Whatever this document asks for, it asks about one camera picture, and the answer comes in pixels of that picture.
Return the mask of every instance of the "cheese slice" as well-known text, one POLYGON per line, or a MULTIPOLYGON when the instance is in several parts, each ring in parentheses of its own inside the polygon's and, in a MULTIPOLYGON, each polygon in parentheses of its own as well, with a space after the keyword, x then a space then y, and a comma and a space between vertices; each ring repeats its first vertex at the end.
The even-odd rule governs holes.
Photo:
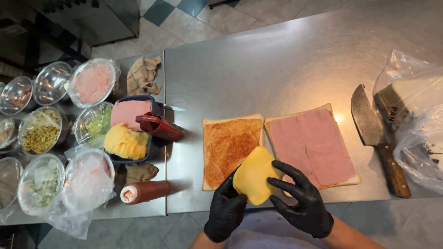
POLYGON ((271 163, 274 157, 265 147, 257 146, 234 174, 233 186, 237 193, 248 196, 248 202, 258 206, 264 203, 276 189, 267 182, 268 177, 282 179, 284 173, 271 163))

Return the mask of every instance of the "red squeeze bottle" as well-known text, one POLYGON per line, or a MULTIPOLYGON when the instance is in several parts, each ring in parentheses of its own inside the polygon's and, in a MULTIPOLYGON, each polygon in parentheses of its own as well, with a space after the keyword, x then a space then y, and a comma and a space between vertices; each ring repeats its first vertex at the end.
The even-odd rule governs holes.
POLYGON ((148 202, 169 193, 167 181, 129 183, 120 192, 120 199, 126 205, 148 202))

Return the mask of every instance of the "hand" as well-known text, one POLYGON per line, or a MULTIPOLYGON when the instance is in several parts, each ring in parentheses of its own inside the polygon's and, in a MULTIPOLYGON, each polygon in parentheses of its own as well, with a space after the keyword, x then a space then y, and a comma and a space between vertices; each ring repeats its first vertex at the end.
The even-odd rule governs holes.
POLYGON ((231 233, 240 225, 245 214, 248 197, 239 195, 232 186, 235 171, 215 190, 209 220, 205 224, 205 234, 216 243, 229 238, 231 233))
POLYGON ((299 202, 295 206, 288 206, 275 195, 269 199, 277 211, 295 228, 310 233, 314 238, 325 238, 331 233, 334 219, 326 211, 317 188, 309 182, 308 178, 293 166, 273 161, 272 166, 294 179, 296 185, 268 178, 268 183, 291 194, 299 202))

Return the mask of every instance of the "bread slice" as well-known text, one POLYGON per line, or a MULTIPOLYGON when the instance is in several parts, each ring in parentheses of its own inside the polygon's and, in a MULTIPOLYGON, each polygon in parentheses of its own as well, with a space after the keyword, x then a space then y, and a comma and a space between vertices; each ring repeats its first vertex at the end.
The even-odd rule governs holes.
POLYGON ((229 119, 202 119, 202 191, 215 190, 252 150, 263 146, 263 122, 260 113, 229 119))
MULTIPOLYGON (((331 113, 331 116, 334 117, 334 114, 333 114, 333 112, 332 112, 332 106, 331 106, 330 103, 328 103, 328 104, 326 104, 326 105, 323 105, 323 106, 320 106, 320 107, 318 107, 318 108, 315 108, 315 109, 313 109, 313 110, 320 110, 320 109, 327 109, 327 110, 329 111, 329 113, 331 113)), ((267 118, 267 119, 264 121, 264 126, 265 126, 266 130, 268 131, 268 135, 269 135, 269 138, 271 139, 271 144, 272 144, 272 146, 274 146, 274 143, 272 142, 272 136, 271 136, 271 132, 270 132, 270 129, 269 129, 269 122, 271 122, 272 120, 280 119, 280 118, 286 118, 286 117, 291 117, 291 116, 297 116, 297 115, 299 115, 299 114, 301 114, 301 113, 294 113, 294 114, 283 115, 283 116, 277 116, 277 117, 269 117, 269 118, 267 118)), ((325 188, 329 188, 329 187, 335 187, 335 186, 355 185, 355 184, 359 184, 360 182, 361 182, 360 177, 359 177, 358 175, 355 175, 355 177, 353 177, 353 178, 351 178, 351 179, 349 179, 349 180, 347 180, 347 181, 345 181, 345 182, 334 183, 334 184, 329 184, 329 185, 322 185, 322 186, 320 186, 318 189, 321 190, 321 189, 325 189, 325 188)), ((285 192, 285 191, 284 191, 284 194, 285 194, 286 196, 291 196, 289 193, 287 193, 287 192, 285 192)))

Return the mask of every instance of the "kitchen knife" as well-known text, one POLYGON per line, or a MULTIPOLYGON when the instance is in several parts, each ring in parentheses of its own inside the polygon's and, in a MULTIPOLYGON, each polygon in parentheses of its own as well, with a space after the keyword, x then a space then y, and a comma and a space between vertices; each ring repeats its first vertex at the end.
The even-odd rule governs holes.
POLYGON ((411 197, 403 169, 392 155, 394 147, 385 138, 383 124, 369 103, 364 85, 359 85, 352 94, 351 113, 363 144, 374 146, 379 152, 390 191, 400 198, 411 197))
POLYGON ((168 109, 168 110, 173 110, 173 111, 186 111, 186 109, 180 108, 180 107, 175 107, 175 106, 171 106, 171 105, 165 105, 163 103, 159 103, 156 102, 161 108, 164 109, 168 109))

